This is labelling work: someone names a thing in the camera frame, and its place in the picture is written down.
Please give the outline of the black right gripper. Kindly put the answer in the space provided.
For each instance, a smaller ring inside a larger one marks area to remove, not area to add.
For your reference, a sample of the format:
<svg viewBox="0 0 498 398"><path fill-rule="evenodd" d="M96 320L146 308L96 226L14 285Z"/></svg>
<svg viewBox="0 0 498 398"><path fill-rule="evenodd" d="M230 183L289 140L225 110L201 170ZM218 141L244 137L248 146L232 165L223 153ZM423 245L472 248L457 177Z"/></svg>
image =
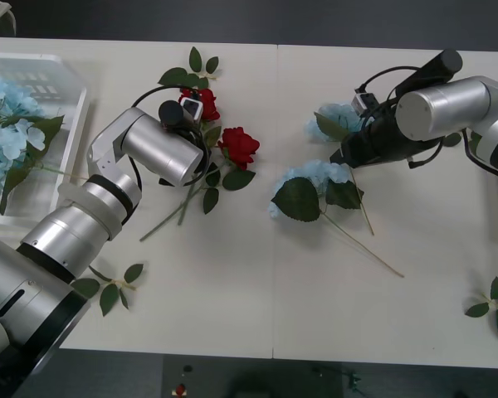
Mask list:
<svg viewBox="0 0 498 398"><path fill-rule="evenodd" d="M409 140L400 132L394 117L375 119L358 133L348 136L330 162L362 167L404 160Z"/></svg>

